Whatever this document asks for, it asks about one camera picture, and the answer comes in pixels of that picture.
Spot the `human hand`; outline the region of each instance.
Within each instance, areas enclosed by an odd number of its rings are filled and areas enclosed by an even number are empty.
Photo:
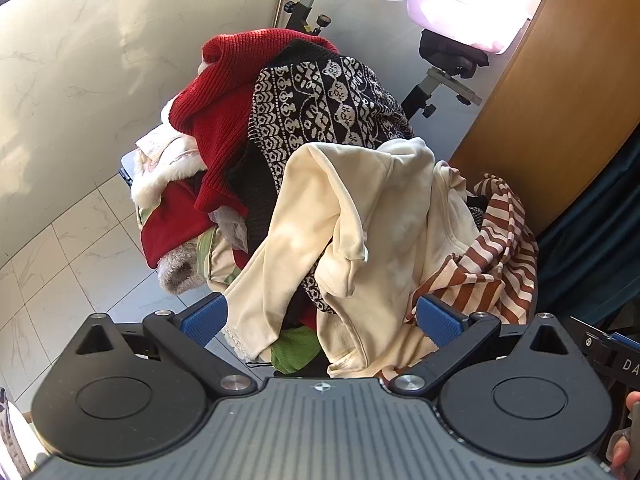
[[[633,409],[636,402],[640,402],[640,392],[631,392],[626,396],[626,406],[629,411]],[[625,437],[621,437],[616,445],[613,447],[613,453],[611,457],[611,469],[612,473],[620,480],[634,480],[633,478],[627,479],[625,476],[624,465],[629,460],[631,455],[631,444]]]

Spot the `marble floor tile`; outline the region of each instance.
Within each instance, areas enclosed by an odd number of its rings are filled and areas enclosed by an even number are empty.
[[[253,377],[258,384],[262,384],[262,379],[254,374],[246,365],[238,359],[235,355],[233,355],[220,341],[216,338],[213,338],[207,346],[205,346],[207,350],[209,350],[212,354],[217,355],[223,361],[229,363],[233,367],[237,368],[241,372]]]
[[[7,262],[0,269],[0,329],[24,306],[14,267]]]
[[[94,313],[70,267],[27,301],[27,311],[50,361],[58,358],[87,316]]]
[[[136,247],[140,249],[140,252],[143,253],[142,250],[142,242],[140,241],[140,229],[138,227],[138,220],[136,219],[136,214],[127,216],[122,222],[122,227],[127,232],[129,237],[133,240]]]
[[[6,393],[6,398],[11,402],[14,402],[14,396],[11,394],[11,390],[9,389],[9,385],[6,383],[4,379],[4,375],[2,375],[2,370],[0,370],[0,388],[4,388],[4,392]]]
[[[183,303],[167,294],[158,285],[158,275],[153,272],[129,294],[108,311],[114,323],[139,323],[147,314],[156,310],[173,310],[176,314],[185,309]]]
[[[50,365],[26,307],[0,330],[0,369],[14,399],[18,399]]]
[[[222,332],[219,332],[216,335],[216,339],[220,342],[220,344],[222,346],[224,346],[229,353],[236,358],[236,360],[245,368],[247,368],[248,370],[251,371],[251,373],[258,377],[261,380],[266,379],[267,377],[273,377],[273,373],[274,371],[276,371],[276,369],[268,364],[260,364],[260,365],[254,365],[254,364],[246,364],[244,361],[242,361],[241,359],[238,358],[238,356],[236,355],[236,352],[234,351],[234,349],[231,347],[231,345],[226,341],[225,336]]]
[[[117,224],[118,219],[96,189],[62,213],[52,225],[66,259],[72,261]]]
[[[187,290],[183,292],[178,298],[183,302],[186,306],[191,306],[192,304],[200,301],[205,296],[208,296],[212,293],[212,290],[207,285],[199,286],[198,288],[192,288],[191,290]]]
[[[52,226],[21,248],[11,262],[24,301],[29,301],[67,264]]]
[[[21,413],[27,413],[31,411],[31,403],[33,402],[33,397],[35,397],[35,394],[42,384],[42,381],[44,381],[47,374],[51,371],[51,366],[52,365],[49,365],[49,367],[47,367],[47,369],[44,370],[43,373],[41,373],[38,378],[33,381],[33,383],[31,383],[31,385],[24,391],[24,393],[14,402],[16,408],[18,408]]]
[[[153,270],[121,225],[117,225],[71,263],[96,312],[107,312]]]
[[[135,211],[131,190],[119,174],[107,180],[98,190],[119,221],[122,222]]]

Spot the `green garment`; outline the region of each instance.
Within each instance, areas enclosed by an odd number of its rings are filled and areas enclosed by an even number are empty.
[[[283,330],[271,345],[271,364],[283,374],[292,374],[308,365],[320,350],[318,336],[309,327]]]

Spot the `metal screw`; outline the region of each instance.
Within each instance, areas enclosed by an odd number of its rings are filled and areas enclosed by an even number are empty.
[[[407,374],[396,377],[394,384],[404,392],[416,392],[423,389],[427,383],[420,376]]]
[[[244,375],[228,375],[220,381],[220,386],[225,390],[240,392],[251,386],[251,379]]]

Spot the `blue gripper pad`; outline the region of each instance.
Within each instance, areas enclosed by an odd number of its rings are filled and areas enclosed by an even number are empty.
[[[186,334],[201,346],[206,346],[226,324],[226,299],[222,294],[216,295],[188,314],[180,324],[180,332]]]
[[[418,299],[415,317],[418,327],[438,348],[453,341],[464,331],[462,320],[448,312],[446,306],[433,296]]]

